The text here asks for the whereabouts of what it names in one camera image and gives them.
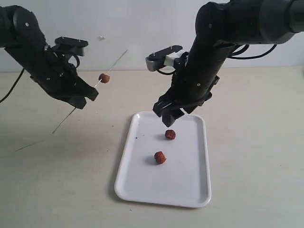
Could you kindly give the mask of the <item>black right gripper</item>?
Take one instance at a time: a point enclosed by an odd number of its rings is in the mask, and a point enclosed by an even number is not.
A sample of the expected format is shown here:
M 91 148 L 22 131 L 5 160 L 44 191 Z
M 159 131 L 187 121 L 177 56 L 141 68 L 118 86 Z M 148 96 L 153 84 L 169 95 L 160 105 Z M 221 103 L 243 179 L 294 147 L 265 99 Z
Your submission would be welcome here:
M 189 52 L 174 60 L 173 68 L 170 88 L 153 106 L 165 126 L 172 126 L 212 97 L 211 89 L 219 80 L 220 46 L 195 40 Z

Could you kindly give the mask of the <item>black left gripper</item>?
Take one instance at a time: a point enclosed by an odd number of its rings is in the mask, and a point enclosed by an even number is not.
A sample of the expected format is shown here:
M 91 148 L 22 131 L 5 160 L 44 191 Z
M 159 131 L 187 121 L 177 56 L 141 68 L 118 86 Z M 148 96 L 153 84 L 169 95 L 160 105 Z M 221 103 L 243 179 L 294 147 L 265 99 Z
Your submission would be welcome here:
M 77 74 L 81 47 L 8 47 L 7 53 L 54 99 L 83 109 L 85 97 L 94 101 L 99 95 Z

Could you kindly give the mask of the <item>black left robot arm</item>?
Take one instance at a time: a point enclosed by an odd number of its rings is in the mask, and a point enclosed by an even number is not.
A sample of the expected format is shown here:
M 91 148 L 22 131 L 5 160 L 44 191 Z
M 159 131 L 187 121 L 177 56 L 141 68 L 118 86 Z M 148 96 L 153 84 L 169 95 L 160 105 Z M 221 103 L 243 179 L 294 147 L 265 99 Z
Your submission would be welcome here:
M 79 57 L 88 42 L 58 37 L 51 47 L 35 15 L 17 5 L 0 9 L 0 46 L 17 61 L 49 96 L 83 109 L 98 91 L 78 76 Z

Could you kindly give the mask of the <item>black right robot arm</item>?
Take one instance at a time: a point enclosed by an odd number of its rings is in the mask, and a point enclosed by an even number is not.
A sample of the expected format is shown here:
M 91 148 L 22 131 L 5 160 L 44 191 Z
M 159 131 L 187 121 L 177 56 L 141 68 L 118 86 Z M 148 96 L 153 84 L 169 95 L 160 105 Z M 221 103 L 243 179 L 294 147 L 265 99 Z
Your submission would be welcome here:
M 149 71 L 173 67 L 171 86 L 153 111 L 166 126 L 192 113 L 212 96 L 226 59 L 241 59 L 251 45 L 275 48 L 304 29 L 301 0 L 231 0 L 208 2 L 196 16 L 196 37 L 190 51 L 174 45 L 146 58 Z

